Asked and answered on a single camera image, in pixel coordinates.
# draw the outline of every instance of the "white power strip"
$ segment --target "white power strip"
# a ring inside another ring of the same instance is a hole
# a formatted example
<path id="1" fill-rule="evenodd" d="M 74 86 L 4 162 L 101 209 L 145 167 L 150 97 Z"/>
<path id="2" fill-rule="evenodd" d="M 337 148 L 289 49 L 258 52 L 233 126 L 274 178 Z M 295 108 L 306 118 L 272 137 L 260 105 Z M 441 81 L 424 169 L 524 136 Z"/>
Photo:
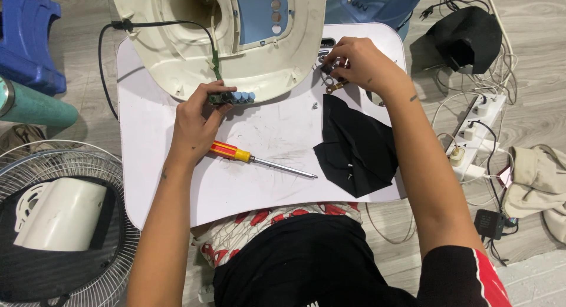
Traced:
<path id="1" fill-rule="evenodd" d="M 487 98 L 486 103 L 484 104 L 483 96 L 478 96 L 470 109 L 470 112 L 466 116 L 466 119 L 463 121 L 460 129 L 454 136 L 456 139 L 456 144 L 459 148 L 464 149 L 463 159 L 459 166 L 452 166 L 454 172 L 456 173 L 456 177 L 460 181 L 470 180 L 474 177 L 480 176 L 483 173 L 477 173 L 477 170 L 474 168 L 474 174 L 469 174 L 466 176 L 466 172 L 470 168 L 472 161 L 474 161 L 475 156 L 478 154 L 478 150 L 482 146 L 482 142 L 485 140 L 486 137 L 491 136 L 491 133 L 487 128 L 484 126 L 473 123 L 473 127 L 470 127 L 470 123 L 472 121 L 481 121 L 485 123 L 490 128 L 493 128 L 493 123 L 497 119 L 497 116 L 503 105 L 505 105 L 506 97 L 504 95 L 494 95 L 494 94 L 484 94 Z M 450 156 L 452 150 L 456 147 L 454 143 L 452 143 L 447 151 L 446 154 Z"/>

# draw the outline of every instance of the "yellow screwdriver handle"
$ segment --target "yellow screwdriver handle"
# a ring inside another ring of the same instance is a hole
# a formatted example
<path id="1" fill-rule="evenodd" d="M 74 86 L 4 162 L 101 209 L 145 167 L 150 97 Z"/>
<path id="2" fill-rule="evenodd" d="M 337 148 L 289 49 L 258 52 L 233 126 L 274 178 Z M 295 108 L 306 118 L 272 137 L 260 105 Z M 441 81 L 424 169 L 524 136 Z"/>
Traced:
<path id="1" fill-rule="evenodd" d="M 210 147 L 210 152 L 215 155 L 232 159 L 232 160 L 240 160 L 244 162 L 250 161 L 251 153 L 247 151 L 243 151 L 238 149 L 231 144 L 223 143 L 220 141 L 214 141 L 212 147 Z"/>

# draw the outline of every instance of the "patterned fabric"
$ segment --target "patterned fabric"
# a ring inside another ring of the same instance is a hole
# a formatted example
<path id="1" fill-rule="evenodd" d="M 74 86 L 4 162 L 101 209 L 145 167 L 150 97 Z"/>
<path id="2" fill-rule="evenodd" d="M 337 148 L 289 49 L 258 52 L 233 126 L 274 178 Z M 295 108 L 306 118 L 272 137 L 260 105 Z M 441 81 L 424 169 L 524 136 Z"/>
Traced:
<path id="1" fill-rule="evenodd" d="M 210 266 L 225 264 L 248 242 L 272 224 L 307 213 L 346 215 L 358 223 L 358 202 L 317 202 L 256 209 L 216 221 L 206 233 L 193 239 Z"/>

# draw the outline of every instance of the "right hand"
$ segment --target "right hand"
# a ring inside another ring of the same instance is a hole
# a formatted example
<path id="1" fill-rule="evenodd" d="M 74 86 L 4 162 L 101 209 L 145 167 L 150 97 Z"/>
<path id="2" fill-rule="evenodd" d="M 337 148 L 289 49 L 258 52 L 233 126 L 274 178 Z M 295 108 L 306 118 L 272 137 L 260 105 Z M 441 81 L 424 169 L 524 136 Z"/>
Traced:
<path id="1" fill-rule="evenodd" d="M 373 42 L 364 37 L 343 37 L 324 58 L 332 64 L 340 58 L 340 67 L 330 75 L 343 77 L 365 90 L 377 93 L 382 99 L 399 93 L 416 94 L 413 81 L 397 64 L 386 57 Z"/>

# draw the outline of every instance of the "white plastic housing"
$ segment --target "white plastic housing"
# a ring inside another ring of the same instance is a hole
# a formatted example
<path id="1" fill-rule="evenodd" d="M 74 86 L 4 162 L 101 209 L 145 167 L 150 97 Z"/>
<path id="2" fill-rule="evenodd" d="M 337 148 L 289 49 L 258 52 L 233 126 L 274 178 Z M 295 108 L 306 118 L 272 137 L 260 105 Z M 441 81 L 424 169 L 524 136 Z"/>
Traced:
<path id="1" fill-rule="evenodd" d="M 208 8 L 193 0 L 114 1 L 120 17 L 133 23 L 184 19 L 210 27 Z M 287 0 L 290 12 L 286 30 L 263 44 L 244 45 L 239 44 L 238 0 L 216 1 L 220 7 L 215 16 L 220 18 L 215 26 L 217 49 L 225 85 L 253 92 L 259 102 L 301 83 L 318 54 L 326 0 Z M 136 28 L 130 39 L 157 84 L 179 100 L 187 100 L 199 84 L 216 80 L 207 63 L 212 59 L 209 38 L 202 29 L 177 24 Z"/>
<path id="2" fill-rule="evenodd" d="M 14 245 L 37 250 L 84 251 L 95 232 L 106 187 L 72 178 L 57 179 L 35 196 Z M 28 202 L 25 193 L 18 209 Z"/>

